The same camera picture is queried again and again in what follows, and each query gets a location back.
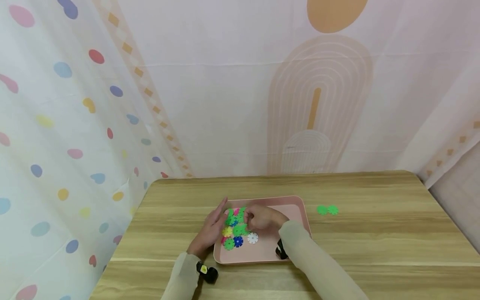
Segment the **beige sleeve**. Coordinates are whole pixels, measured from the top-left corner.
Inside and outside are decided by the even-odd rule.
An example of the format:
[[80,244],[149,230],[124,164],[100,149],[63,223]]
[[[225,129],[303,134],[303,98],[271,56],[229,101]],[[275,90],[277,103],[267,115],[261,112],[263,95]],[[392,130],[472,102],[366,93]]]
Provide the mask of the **beige sleeve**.
[[368,300],[353,279],[310,238],[300,223],[288,221],[279,233],[290,260],[305,273],[323,300]]
[[178,256],[161,300],[192,300],[198,284],[199,261],[198,257],[186,252]]

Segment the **plastic tray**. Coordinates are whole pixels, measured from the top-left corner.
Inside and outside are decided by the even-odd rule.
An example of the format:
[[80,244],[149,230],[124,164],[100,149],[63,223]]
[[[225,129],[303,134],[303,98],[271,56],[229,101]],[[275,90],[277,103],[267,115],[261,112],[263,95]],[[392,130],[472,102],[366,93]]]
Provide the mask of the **plastic tray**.
[[[242,199],[230,200],[227,202],[227,208],[239,208],[253,204],[269,206],[286,215],[290,220],[296,220],[303,224],[310,236],[310,225],[308,224],[305,204],[298,196],[283,196],[261,199]],[[243,237],[243,245],[239,248],[227,251],[221,244],[221,238],[214,246],[214,259],[219,264],[251,264],[251,263],[272,263],[283,262],[275,253],[277,242],[280,239],[278,230],[274,228],[260,230],[258,242],[250,244],[247,237]]]

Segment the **wrist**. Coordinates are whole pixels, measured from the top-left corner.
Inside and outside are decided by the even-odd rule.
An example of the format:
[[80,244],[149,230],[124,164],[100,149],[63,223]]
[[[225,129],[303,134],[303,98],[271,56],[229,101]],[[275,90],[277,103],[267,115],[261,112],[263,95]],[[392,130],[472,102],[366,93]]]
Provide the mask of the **wrist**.
[[195,255],[198,258],[202,258],[203,255],[205,254],[205,250],[201,245],[199,245],[195,240],[193,240],[190,243],[190,246],[188,246],[187,249],[187,254],[192,254]]
[[275,213],[274,218],[273,218],[273,222],[278,229],[282,228],[283,224],[287,221],[289,221],[289,218],[287,218],[286,215],[284,215],[281,212],[276,212]]

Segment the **wooden table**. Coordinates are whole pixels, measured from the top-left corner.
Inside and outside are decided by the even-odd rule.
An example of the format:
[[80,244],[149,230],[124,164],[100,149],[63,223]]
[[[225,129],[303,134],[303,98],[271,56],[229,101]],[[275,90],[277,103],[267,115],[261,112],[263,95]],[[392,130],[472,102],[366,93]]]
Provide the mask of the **wooden table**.
[[[159,180],[146,194],[93,300],[159,300],[180,252],[225,196],[298,195],[313,239],[371,300],[473,300],[480,256],[415,175],[404,171]],[[321,216],[334,204],[337,216]],[[210,256],[206,264],[215,266]],[[320,299],[291,263],[217,265],[196,299]]]

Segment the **fabric wall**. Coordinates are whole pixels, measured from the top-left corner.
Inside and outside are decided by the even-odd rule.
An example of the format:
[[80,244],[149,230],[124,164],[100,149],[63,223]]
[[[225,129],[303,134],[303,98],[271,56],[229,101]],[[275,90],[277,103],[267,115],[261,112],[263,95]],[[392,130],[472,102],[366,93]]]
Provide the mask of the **fabric wall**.
[[430,192],[480,253],[480,144],[468,151]]
[[437,165],[477,121],[479,14],[2,1],[0,299],[87,299],[157,179],[406,169],[435,184],[475,145]]

